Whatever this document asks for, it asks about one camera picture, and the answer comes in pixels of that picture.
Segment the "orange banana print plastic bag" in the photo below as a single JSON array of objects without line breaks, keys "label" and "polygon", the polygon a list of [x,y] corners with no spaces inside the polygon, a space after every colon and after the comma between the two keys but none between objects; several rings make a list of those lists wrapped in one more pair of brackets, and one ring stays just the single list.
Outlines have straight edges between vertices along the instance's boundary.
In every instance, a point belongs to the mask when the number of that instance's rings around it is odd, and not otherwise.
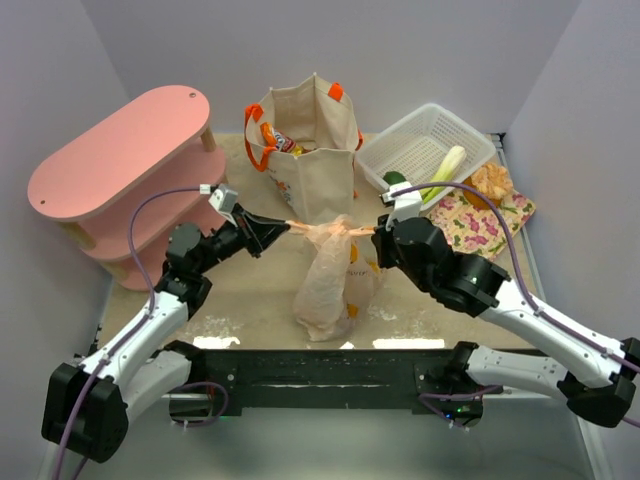
[{"label": "orange banana print plastic bag", "polygon": [[320,224],[291,221],[315,256],[293,301],[296,321],[313,342],[347,335],[366,313],[383,282],[371,242],[372,226],[358,226],[348,215]]}]

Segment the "orange yellow snack bag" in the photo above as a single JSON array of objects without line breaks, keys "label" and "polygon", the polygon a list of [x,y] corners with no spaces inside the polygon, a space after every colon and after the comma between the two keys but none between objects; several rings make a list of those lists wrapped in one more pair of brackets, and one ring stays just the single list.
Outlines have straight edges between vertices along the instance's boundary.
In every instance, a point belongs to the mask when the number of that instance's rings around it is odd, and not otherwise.
[{"label": "orange yellow snack bag", "polygon": [[264,122],[260,125],[260,131],[269,147],[274,147],[277,151],[300,156],[307,153],[307,150],[296,141],[281,133],[271,123]]}]

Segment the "canvas tote bag orange handles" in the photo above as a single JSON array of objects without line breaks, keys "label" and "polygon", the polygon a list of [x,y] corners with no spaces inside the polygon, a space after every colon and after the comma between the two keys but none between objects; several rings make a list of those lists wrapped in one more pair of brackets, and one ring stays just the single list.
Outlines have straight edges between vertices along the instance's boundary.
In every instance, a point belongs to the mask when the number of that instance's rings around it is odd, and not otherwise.
[{"label": "canvas tote bag orange handles", "polygon": [[[264,122],[307,153],[294,156],[269,147],[260,131]],[[355,153],[362,143],[349,96],[339,83],[316,74],[295,87],[270,89],[245,108],[244,146],[251,164],[271,179],[304,223],[326,223],[352,212]]]}]

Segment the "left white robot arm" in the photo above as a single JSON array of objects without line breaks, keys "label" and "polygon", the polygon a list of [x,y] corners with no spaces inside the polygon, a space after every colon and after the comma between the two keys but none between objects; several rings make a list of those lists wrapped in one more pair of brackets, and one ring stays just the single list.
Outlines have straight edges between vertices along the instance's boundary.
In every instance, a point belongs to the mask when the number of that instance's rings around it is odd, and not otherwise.
[{"label": "left white robot arm", "polygon": [[130,424],[189,379],[195,350],[164,351],[160,345],[204,304],[212,287],[206,272],[242,250],[260,257],[290,227],[240,205],[210,234],[193,223],[178,225],[162,276],[136,316],[104,347],[51,374],[43,438],[97,463],[110,459]]}]

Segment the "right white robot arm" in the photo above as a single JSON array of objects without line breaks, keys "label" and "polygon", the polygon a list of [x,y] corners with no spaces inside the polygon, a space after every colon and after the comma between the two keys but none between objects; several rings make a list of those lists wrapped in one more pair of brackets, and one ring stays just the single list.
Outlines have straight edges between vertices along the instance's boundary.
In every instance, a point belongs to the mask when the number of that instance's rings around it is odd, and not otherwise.
[{"label": "right white robot arm", "polygon": [[639,342],[600,335],[531,296],[484,257],[454,251],[424,217],[378,218],[372,242],[382,268],[400,269],[445,308],[504,328],[539,350],[514,354],[460,342],[443,369],[462,399],[474,387],[514,387],[565,401],[595,425],[626,421],[639,368]]}]

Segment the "floral pattern tray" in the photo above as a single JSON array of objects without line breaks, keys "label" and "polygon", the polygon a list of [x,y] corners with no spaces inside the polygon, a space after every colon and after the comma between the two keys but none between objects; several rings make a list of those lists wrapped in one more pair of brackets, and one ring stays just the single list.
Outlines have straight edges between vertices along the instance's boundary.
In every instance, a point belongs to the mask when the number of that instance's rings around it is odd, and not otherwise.
[{"label": "floral pattern tray", "polygon": [[[465,191],[455,189],[439,200],[426,217],[444,232],[454,250],[481,255],[494,260],[507,247],[502,227],[491,209],[472,205]],[[502,218],[515,237],[536,210],[535,203],[512,191],[498,207]]]}]

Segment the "dark green lime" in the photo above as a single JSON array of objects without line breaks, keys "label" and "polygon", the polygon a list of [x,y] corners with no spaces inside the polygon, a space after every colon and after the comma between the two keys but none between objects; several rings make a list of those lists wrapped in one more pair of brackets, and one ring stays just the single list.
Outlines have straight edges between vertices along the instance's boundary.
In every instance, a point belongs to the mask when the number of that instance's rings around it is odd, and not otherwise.
[{"label": "dark green lime", "polygon": [[406,182],[405,176],[398,171],[388,171],[384,174],[383,180],[389,185],[397,185]]}]

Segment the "pink three tier shelf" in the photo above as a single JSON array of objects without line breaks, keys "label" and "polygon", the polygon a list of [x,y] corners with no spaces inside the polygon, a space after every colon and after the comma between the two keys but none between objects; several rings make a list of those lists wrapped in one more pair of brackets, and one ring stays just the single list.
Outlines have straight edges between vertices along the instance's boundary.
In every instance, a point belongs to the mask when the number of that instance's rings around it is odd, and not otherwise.
[{"label": "pink three tier shelf", "polygon": [[149,90],[46,158],[31,175],[31,206],[57,223],[121,286],[157,281],[171,231],[208,233],[224,218],[199,193],[225,179],[208,99],[193,87]]}]

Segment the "green celery stalks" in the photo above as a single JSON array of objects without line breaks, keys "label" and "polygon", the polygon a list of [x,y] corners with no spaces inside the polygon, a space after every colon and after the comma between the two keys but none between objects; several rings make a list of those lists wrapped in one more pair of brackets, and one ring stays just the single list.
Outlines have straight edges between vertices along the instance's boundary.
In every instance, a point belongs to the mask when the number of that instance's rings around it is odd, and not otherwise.
[{"label": "green celery stalks", "polygon": [[[438,170],[429,180],[430,183],[449,182],[453,179],[454,174],[459,165],[466,159],[467,153],[464,147],[460,145],[453,146],[442,160]],[[443,186],[423,189],[421,196],[424,204],[434,199],[442,190]]]}]

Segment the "white plastic basket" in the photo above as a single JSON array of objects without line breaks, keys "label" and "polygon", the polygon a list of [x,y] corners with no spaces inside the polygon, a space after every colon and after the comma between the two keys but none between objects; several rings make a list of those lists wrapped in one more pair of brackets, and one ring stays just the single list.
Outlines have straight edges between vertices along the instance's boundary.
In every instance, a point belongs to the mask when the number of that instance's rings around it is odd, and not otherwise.
[{"label": "white plastic basket", "polygon": [[492,141],[451,111],[428,103],[367,140],[355,160],[366,180],[384,192],[386,173],[395,171],[413,185],[427,183],[454,146],[466,151],[453,180],[462,182],[496,154]]}]

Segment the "orange frosted muffin toy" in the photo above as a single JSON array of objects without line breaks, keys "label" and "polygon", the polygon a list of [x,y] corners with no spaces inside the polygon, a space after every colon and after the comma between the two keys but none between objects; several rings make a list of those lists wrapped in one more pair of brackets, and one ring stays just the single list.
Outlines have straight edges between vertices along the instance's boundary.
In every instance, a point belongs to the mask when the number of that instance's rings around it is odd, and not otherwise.
[{"label": "orange frosted muffin toy", "polygon": [[463,191],[464,197],[476,208],[488,210],[491,205],[499,207],[512,190],[513,182],[508,170],[504,166],[488,162],[469,176],[464,184],[484,195],[489,202],[485,202],[478,195]]}]

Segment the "black base mount frame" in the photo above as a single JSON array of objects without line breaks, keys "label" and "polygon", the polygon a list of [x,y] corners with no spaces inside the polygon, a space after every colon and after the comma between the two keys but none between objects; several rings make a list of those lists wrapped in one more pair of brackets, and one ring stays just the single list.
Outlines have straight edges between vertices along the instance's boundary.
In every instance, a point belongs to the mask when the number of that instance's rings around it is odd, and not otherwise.
[{"label": "black base mount frame", "polygon": [[409,410],[469,422],[503,381],[464,373],[473,343],[445,350],[212,350],[173,341],[192,363],[187,380],[215,413],[246,409]]}]

